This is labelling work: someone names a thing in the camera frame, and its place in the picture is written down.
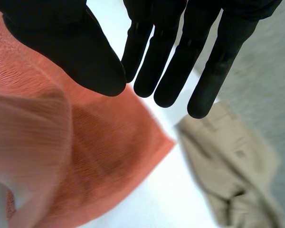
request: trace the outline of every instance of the white table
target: white table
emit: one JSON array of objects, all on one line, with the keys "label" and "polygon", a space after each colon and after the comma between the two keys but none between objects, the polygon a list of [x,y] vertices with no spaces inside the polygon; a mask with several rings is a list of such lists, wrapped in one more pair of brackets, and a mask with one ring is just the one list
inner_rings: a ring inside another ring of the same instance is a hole
[{"label": "white table", "polygon": [[[90,0],[88,5],[119,57],[130,26],[122,0]],[[192,72],[176,103],[158,107],[153,97],[142,99],[160,120],[165,132],[176,139],[173,126],[187,114],[187,103],[198,77]],[[5,221],[5,191],[0,186],[0,228]],[[215,228],[212,213],[179,144],[143,183],[114,209],[80,228]]]}]

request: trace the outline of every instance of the orange fabric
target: orange fabric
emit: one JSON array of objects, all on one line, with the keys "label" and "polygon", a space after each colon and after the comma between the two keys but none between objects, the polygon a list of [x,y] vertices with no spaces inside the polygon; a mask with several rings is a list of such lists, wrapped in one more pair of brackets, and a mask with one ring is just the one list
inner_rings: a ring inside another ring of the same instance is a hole
[{"label": "orange fabric", "polygon": [[130,88],[105,97],[77,85],[14,39],[0,14],[0,182],[11,189],[11,228],[74,228],[101,216],[172,146]]}]

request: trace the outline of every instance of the ribbed fabric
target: ribbed fabric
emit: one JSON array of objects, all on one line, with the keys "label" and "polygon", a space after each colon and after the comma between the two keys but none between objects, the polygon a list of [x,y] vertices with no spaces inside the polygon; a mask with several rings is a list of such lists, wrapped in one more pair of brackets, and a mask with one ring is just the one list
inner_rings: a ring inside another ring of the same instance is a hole
[{"label": "ribbed fabric", "polygon": [[0,182],[11,190],[10,228],[74,228],[101,216],[172,146],[130,88],[105,97],[81,87],[13,38],[0,13]]}]

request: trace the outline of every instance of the crumpled cloth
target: crumpled cloth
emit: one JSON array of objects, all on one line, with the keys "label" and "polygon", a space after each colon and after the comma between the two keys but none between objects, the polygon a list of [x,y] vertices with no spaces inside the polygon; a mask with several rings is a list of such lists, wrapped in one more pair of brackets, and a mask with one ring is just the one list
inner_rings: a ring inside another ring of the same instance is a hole
[{"label": "crumpled cloth", "polygon": [[105,97],[81,87],[14,39],[0,13],[0,182],[10,228],[74,228],[101,216],[172,146],[130,88]]},{"label": "crumpled cloth", "polygon": [[221,227],[285,228],[285,214],[270,193],[279,158],[225,101],[203,119],[184,117],[178,129]]}]

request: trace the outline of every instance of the beige fabric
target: beige fabric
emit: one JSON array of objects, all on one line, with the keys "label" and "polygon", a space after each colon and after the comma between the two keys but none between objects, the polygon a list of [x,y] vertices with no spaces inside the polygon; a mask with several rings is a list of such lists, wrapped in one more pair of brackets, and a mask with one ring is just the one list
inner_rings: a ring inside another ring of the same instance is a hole
[{"label": "beige fabric", "polygon": [[186,116],[180,139],[217,223],[224,228],[285,228],[270,194],[275,151],[222,101],[197,120]]}]

